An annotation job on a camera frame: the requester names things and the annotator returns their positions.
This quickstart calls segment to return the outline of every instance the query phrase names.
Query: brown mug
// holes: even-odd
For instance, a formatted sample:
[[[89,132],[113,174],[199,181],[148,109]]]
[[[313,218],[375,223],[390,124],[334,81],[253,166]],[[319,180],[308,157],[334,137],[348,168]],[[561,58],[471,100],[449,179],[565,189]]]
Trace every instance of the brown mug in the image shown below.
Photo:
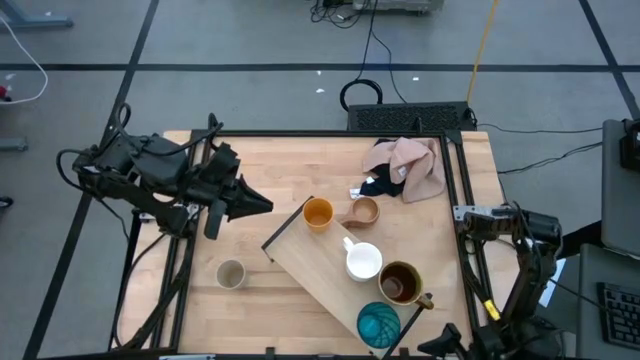
[[[378,276],[378,287],[382,295],[395,305],[418,304],[433,309],[431,294],[424,294],[422,277],[416,268],[404,261],[387,264]]]
[[[380,217],[380,206],[372,198],[362,197],[351,203],[351,207],[340,224],[344,227],[367,228]]]

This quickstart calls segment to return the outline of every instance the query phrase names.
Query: gray floor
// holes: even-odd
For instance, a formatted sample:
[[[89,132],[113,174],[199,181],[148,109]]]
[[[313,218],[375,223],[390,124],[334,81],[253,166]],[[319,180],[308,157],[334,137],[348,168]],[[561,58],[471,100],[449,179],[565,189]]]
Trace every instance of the gray floor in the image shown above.
[[[150,0],[17,1],[43,15],[69,15],[72,29],[20,33],[34,57],[48,64],[126,64]],[[639,65],[640,30],[634,0],[591,0],[620,64]],[[357,64],[369,16],[350,30],[309,21],[304,0],[160,0],[140,59],[142,64]],[[490,1],[447,1],[426,17],[376,16],[376,34],[394,62],[471,64]],[[370,62],[387,54],[371,43]],[[35,71],[2,70],[28,63],[0,34],[0,85],[14,98],[36,93]],[[483,63],[606,65],[578,1],[511,0],[501,3]],[[132,133],[202,128],[214,112],[228,129],[344,129],[341,87],[352,71],[136,72],[127,101]],[[366,72],[380,83],[385,102],[399,102],[386,71]],[[55,153],[99,141],[124,72],[50,71],[41,99],[0,108],[0,134],[26,135],[25,153],[0,153],[0,193],[16,204],[0,220],[0,358],[22,356],[64,244],[80,195],[56,173]],[[463,100],[467,72],[395,72],[408,101]],[[625,79],[640,93],[640,74]],[[349,103],[370,103],[370,90],[353,88]],[[610,73],[497,73],[478,75],[472,106],[480,122],[512,129],[579,129],[629,117]],[[515,135],[485,128],[499,169],[527,165],[599,141],[599,133]],[[524,174],[502,176],[510,199],[560,217],[566,232],[599,218],[600,150]],[[116,205],[126,214],[124,204]],[[40,356],[105,350],[125,239],[118,222],[93,204]]]

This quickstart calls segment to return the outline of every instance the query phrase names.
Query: pink cloth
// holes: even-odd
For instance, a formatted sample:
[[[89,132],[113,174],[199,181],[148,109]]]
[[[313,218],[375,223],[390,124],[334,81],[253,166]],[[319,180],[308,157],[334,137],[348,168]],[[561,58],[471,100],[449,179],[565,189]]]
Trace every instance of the pink cloth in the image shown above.
[[[438,141],[399,138],[374,146],[365,156],[363,171],[389,164],[391,181],[405,182],[402,200],[412,203],[439,195],[446,185]]]

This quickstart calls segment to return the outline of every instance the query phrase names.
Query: keyboard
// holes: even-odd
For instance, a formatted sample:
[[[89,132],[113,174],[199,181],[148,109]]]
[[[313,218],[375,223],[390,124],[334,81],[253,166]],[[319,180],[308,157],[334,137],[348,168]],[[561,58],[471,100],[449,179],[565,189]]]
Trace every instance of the keyboard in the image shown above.
[[[441,132],[475,130],[465,117],[467,103],[412,103],[349,106],[349,130]]]
[[[640,290],[598,283],[602,335],[608,343],[640,350]]]

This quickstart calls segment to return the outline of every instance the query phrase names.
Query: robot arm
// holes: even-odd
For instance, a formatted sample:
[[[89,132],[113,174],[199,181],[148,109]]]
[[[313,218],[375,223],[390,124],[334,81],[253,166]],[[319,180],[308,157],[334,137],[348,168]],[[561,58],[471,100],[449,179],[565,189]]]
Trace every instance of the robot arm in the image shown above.
[[[418,346],[434,356],[455,353],[461,359],[553,358],[557,346],[549,342],[549,328],[540,326],[535,309],[547,281],[556,270],[556,254],[561,249],[562,229],[557,218],[520,209],[517,205],[498,207],[455,206],[456,232],[463,239],[496,240],[511,235],[520,271],[502,311],[484,292],[468,261],[462,275],[484,305],[489,324],[473,330],[469,350],[460,344],[460,333],[447,324],[442,335]]]
[[[222,127],[215,120],[212,125]],[[214,149],[206,164],[190,167],[180,145],[157,134],[131,136],[122,130],[105,147],[94,145],[82,151],[73,170],[83,191],[100,200],[126,200],[153,215],[160,231],[175,237],[184,237],[189,218],[187,208],[180,204],[207,207],[205,236],[215,239],[224,215],[232,220],[267,213],[273,210],[273,203],[251,189],[242,175],[236,179],[240,160],[228,144]],[[162,202],[154,194],[174,199]]]

